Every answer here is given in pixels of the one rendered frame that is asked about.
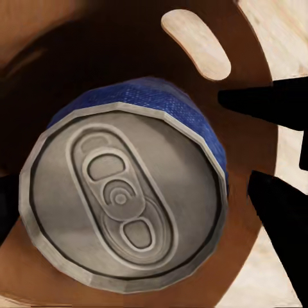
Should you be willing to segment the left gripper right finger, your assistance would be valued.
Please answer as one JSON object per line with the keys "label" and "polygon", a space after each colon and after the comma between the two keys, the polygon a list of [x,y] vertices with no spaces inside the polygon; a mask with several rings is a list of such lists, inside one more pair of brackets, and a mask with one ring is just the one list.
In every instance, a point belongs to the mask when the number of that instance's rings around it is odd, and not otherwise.
{"label": "left gripper right finger", "polygon": [[252,171],[248,194],[303,308],[308,308],[308,195]]}

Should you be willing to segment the trash can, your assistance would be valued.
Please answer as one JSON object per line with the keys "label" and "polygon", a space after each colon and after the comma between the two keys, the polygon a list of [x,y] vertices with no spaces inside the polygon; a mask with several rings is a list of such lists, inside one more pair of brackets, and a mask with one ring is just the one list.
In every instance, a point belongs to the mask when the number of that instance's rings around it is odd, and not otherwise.
{"label": "trash can", "polygon": [[[163,26],[195,13],[224,49],[231,73],[205,76]],[[0,178],[21,171],[39,135],[84,92],[152,76],[182,89],[227,156],[228,218],[214,254],[159,291],[117,293],[60,272],[31,242],[21,215],[0,247],[0,296],[45,307],[215,308],[263,226],[248,194],[252,171],[276,175],[278,126],[218,103],[218,91],[273,87],[261,43],[237,0],[0,0]]]}

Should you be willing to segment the can of soda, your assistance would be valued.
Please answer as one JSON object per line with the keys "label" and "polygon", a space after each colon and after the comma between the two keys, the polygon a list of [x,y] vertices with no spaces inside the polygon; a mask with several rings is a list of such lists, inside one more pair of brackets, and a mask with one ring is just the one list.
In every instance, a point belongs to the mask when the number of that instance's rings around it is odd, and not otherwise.
{"label": "can of soda", "polygon": [[19,173],[31,242],[60,272],[117,293],[159,291],[217,250],[227,156],[175,83],[145,76],[59,110]]}

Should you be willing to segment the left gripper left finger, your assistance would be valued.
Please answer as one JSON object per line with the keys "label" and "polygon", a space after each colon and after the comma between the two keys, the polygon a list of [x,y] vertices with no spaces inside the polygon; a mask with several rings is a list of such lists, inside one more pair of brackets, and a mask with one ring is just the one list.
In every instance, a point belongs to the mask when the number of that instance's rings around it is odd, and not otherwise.
{"label": "left gripper left finger", "polygon": [[0,178],[0,247],[20,216],[19,173]]}

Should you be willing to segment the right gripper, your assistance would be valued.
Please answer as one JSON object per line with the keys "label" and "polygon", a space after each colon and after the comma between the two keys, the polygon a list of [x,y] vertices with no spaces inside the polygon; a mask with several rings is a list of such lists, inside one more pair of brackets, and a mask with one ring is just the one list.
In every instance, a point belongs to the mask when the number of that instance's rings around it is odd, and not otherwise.
{"label": "right gripper", "polygon": [[304,132],[300,169],[308,171],[308,77],[273,81],[273,87],[218,91],[225,108]]}

